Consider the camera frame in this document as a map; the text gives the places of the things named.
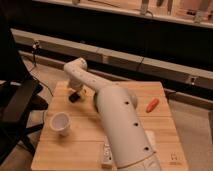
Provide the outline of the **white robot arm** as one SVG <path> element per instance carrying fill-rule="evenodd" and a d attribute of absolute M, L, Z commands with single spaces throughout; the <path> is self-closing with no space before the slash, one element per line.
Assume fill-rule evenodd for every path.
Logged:
<path fill-rule="evenodd" d="M 137 97 L 118 83 L 87 71 L 83 58 L 66 63 L 69 87 L 84 85 L 96 93 L 95 106 L 108 138 L 117 171 L 163 171 L 159 159 L 137 116 Z"/>

